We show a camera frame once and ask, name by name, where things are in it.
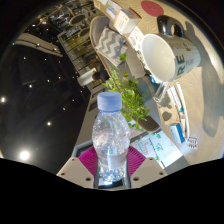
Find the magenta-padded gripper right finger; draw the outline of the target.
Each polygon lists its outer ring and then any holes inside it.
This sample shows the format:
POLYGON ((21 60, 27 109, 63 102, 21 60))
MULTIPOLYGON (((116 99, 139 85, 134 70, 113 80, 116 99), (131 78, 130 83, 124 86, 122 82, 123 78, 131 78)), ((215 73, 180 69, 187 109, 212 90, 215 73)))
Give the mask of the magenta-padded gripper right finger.
POLYGON ((132 189, 146 186, 167 175, 153 157, 146 158, 132 146, 128 149, 127 174, 132 189))

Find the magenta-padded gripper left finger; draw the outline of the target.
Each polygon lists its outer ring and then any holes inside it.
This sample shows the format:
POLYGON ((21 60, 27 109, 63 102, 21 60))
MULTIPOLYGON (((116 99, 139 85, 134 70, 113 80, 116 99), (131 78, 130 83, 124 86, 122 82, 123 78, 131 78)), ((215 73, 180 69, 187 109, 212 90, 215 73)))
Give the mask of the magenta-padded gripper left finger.
POLYGON ((98 172, 98 159, 94 147, 79 157, 70 157, 57 175, 84 188, 94 188, 98 172))

